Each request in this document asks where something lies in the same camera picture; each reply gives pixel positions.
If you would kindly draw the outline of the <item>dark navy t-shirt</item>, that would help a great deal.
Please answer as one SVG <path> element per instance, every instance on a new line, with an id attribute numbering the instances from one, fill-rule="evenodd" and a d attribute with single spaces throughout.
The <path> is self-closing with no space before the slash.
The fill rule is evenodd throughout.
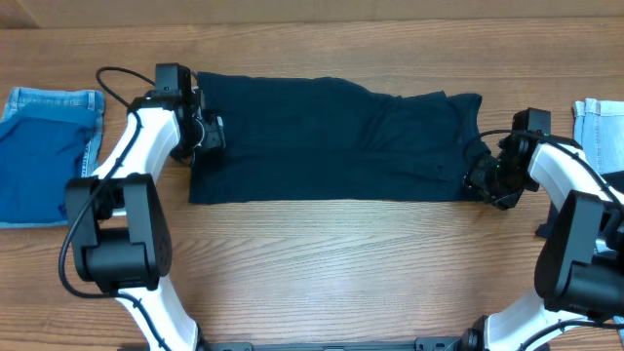
<path id="1" fill-rule="evenodd" d="M 482 97 L 373 93 L 339 78 L 253 78 L 203 72 L 225 148 L 199 156 L 189 201 L 468 199 Z"/>

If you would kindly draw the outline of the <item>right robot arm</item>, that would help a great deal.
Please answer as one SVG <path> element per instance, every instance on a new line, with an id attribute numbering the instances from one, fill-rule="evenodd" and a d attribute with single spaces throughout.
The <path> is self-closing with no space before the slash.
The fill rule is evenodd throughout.
<path id="1" fill-rule="evenodd" d="M 499 210 L 544 189 L 558 215 L 536 261 L 534 287 L 485 316 L 455 350 L 542 350 L 573 328 L 620 331 L 623 313 L 623 196 L 571 138 L 551 133 L 551 114 L 528 108 L 502 131 L 500 153 L 468 156 L 465 186 Z"/>

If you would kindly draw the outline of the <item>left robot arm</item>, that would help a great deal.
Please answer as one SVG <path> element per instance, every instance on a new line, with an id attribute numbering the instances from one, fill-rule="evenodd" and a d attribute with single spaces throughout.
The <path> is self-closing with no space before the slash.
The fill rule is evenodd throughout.
<path id="1" fill-rule="evenodd" d="M 61 284 L 80 298 L 121 303 L 150 350 L 209 347 L 171 280 L 172 239 L 155 186 L 168 158 L 224 153 L 222 119 L 205 107 L 194 76 L 179 63 L 157 64 L 151 90 L 127 103 L 127 126 L 109 157 L 65 187 Z"/>

